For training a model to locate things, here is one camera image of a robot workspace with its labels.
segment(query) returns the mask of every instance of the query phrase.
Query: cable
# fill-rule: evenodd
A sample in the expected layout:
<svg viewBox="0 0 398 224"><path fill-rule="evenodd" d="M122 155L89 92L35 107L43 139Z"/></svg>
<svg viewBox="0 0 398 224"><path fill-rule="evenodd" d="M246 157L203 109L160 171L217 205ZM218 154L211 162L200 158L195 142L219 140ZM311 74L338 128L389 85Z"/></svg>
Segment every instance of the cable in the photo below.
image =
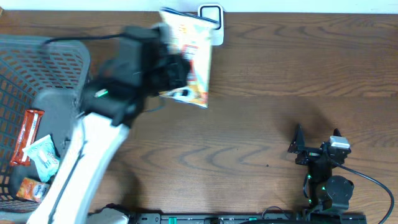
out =
<svg viewBox="0 0 398 224"><path fill-rule="evenodd" d="M277 208L277 209L279 209L280 211L282 211L282 213L285 215L285 217L286 217L288 220L290 220L290 218L286 215L285 211L284 211L283 209L279 208L278 206L270 206L270 207L268 207L267 209L265 209L265 210L263 211L263 213L261 214L261 218L262 218L262 219L264 219L264 216L266 215L267 211L268 211L270 208Z"/></svg>
<svg viewBox="0 0 398 224"><path fill-rule="evenodd" d="M166 100L161 96L158 96L158 97L159 97L159 106L154 109L145 110L144 112L155 112L155 111L161 110L165 107Z"/></svg>
<svg viewBox="0 0 398 224"><path fill-rule="evenodd" d="M307 194L307 183L308 183L308 173L305 174L304 177L304 184L303 184L303 194L305 198L308 198L308 194Z"/></svg>
<svg viewBox="0 0 398 224"><path fill-rule="evenodd" d="M49 40L46 40L43 42L42 45L47 45L52 42L57 42L57 41L66 41L66 40L108 40L112 38L117 38L117 37L123 37L124 34L111 34L111 35L104 35L104 36L88 36L88 37L57 37L57 38L52 38Z"/></svg>
<svg viewBox="0 0 398 224"><path fill-rule="evenodd" d="M362 174L362 173L360 173L360 172L358 172L356 170L350 169L348 167L345 167L345 166L339 164L338 162L334 161L329 155L329 149L326 150L326 156L327 156L327 158L330 160L330 162L333 165L335 165L337 167L340 167L340 168L342 168L344 170L347 170L349 172L352 172L353 174L359 175L359 176L361 176L361 177L363 177L363 178L365 178L367 180L370 180L371 182L374 182L375 184L377 184L378 186L383 188L389 194L390 200L391 200L390 201L390 208L388 209L388 211L387 211L386 215L383 217L383 219L379 222L379 224L384 223L388 219L388 217L391 215L392 210L394 209L394 196L393 196L392 192L390 191L390 189L388 189L388 187L386 187L384 184L380 183L379 181L373 179L372 177L367 176L365 174Z"/></svg>

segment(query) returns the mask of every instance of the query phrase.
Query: snack bag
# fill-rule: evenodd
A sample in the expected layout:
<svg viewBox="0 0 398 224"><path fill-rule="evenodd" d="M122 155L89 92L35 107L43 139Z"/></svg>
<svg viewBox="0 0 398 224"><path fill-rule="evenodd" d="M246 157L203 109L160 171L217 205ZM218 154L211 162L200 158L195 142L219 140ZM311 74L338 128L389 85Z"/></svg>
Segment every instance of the snack bag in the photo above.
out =
<svg viewBox="0 0 398 224"><path fill-rule="evenodd" d="M187 86L160 95L207 108L211 63L210 31L216 28L217 22L170 8L162 8L159 13L170 27L170 52L182 53L192 67Z"/></svg>
<svg viewBox="0 0 398 224"><path fill-rule="evenodd" d="M49 187L48 184L25 177L19 187L17 197L41 203Z"/></svg>
<svg viewBox="0 0 398 224"><path fill-rule="evenodd" d="M55 155L54 143L50 135L42 137L23 151L35 161L37 173L42 182L46 183L57 173L60 159Z"/></svg>
<svg viewBox="0 0 398 224"><path fill-rule="evenodd" d="M30 159L22 149L30 146L35 141L37 130L39 129L39 123L43 114L44 111L25 110L24 121L22 122L22 127L19 131L10 166L30 166Z"/></svg>

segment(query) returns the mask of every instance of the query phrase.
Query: red snack package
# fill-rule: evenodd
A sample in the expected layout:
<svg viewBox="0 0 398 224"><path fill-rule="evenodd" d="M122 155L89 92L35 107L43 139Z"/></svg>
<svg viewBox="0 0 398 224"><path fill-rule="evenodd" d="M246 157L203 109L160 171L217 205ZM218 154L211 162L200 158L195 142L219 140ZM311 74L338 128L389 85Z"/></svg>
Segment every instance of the red snack package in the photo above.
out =
<svg viewBox="0 0 398 224"><path fill-rule="evenodd" d="M23 148L30 146L36 138L39 123L44 111L25 110L24 121L19 131L17 143L14 149L14 155L10 161L11 166L30 166L30 158L22 151Z"/></svg>

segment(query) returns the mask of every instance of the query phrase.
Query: wooden table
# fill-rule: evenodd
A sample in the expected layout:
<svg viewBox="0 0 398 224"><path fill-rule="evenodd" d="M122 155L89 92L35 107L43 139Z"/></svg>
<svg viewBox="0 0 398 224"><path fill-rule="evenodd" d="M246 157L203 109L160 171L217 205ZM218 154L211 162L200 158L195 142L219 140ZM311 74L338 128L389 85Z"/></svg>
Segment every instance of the wooden table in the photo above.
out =
<svg viewBox="0 0 398 224"><path fill-rule="evenodd" d="M4 11L0 33L82 36L149 27L154 12ZM299 209L306 167L287 154L297 123L308 145L340 128L353 150L346 165L398 198L398 16L226 13L213 49L207 110L168 101L137 119L106 172L91 209L107 203L177 212ZM92 72L115 41L87 42ZM355 184L351 212L378 222L389 197ZM388 223L398 223L395 211Z"/></svg>

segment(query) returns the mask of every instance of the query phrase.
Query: basket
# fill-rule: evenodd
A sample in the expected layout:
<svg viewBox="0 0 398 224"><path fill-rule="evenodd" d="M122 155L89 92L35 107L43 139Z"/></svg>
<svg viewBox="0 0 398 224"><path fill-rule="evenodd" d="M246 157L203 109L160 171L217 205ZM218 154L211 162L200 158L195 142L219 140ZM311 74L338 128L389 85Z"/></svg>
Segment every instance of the basket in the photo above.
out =
<svg viewBox="0 0 398 224"><path fill-rule="evenodd" d="M79 91L87 81L90 55L79 41L0 35L0 211L31 212L39 204L17 198L24 177L40 180L34 162L11 167L26 109L45 111L36 139L51 134L61 159L77 114Z"/></svg>

